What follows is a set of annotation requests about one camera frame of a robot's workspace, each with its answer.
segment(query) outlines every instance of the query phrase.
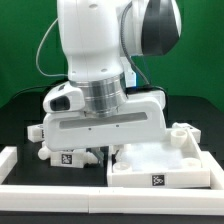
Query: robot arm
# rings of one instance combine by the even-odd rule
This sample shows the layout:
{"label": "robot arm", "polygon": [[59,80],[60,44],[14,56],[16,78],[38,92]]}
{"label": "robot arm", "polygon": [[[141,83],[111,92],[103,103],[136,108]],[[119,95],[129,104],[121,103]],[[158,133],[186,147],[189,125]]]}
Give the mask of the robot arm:
{"label": "robot arm", "polygon": [[178,41],[180,14],[175,0],[58,0],[58,22],[68,77],[74,82],[109,79],[123,73],[119,30],[130,55],[163,55]]}
{"label": "robot arm", "polygon": [[175,0],[58,0],[58,22],[69,81],[44,100],[47,147],[62,151],[163,139],[164,93],[127,95],[120,51],[122,45],[129,59],[166,54],[181,31]]}

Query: white plastic fixture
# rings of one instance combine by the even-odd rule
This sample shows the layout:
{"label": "white plastic fixture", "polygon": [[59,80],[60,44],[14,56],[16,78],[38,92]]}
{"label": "white plastic fixture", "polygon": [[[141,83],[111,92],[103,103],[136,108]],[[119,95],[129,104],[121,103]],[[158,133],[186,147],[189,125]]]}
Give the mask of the white plastic fixture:
{"label": "white plastic fixture", "polygon": [[101,120],[81,112],[49,113],[44,118],[45,142],[51,151],[62,151],[161,140],[166,133],[164,106],[164,93],[152,91],[129,95],[115,116]]}
{"label": "white plastic fixture", "polygon": [[1,185],[0,210],[224,215],[223,170],[209,152],[201,155],[211,190]]}
{"label": "white plastic fixture", "polygon": [[178,129],[189,129],[191,131],[191,133],[193,134],[195,140],[197,143],[200,143],[200,139],[201,139],[201,131],[197,128],[195,128],[194,126],[188,124],[188,123],[177,123],[175,122],[172,125],[172,128],[178,128]]}
{"label": "white plastic fixture", "polygon": [[28,139],[31,142],[41,142],[44,140],[43,124],[32,125],[27,127]]}
{"label": "white plastic fixture", "polygon": [[126,87],[135,87],[137,82],[136,73],[132,70],[126,57],[121,57],[121,62],[124,67]]}
{"label": "white plastic fixture", "polygon": [[17,148],[5,147],[0,153],[0,184],[17,163]]}
{"label": "white plastic fixture", "polygon": [[77,149],[73,151],[52,152],[47,148],[45,142],[38,152],[41,160],[50,159],[51,166],[84,168],[85,164],[98,164],[98,159],[86,149]]}
{"label": "white plastic fixture", "polygon": [[47,113],[54,113],[55,111],[52,110],[50,103],[52,100],[62,96],[70,100],[70,106],[67,112],[82,110],[85,107],[85,100],[82,90],[72,87],[69,82],[66,82],[53,88],[47,94],[43,102],[44,110]]}
{"label": "white plastic fixture", "polygon": [[189,129],[167,129],[162,141],[120,147],[112,164],[109,150],[109,187],[198,188],[210,187],[210,169]]}

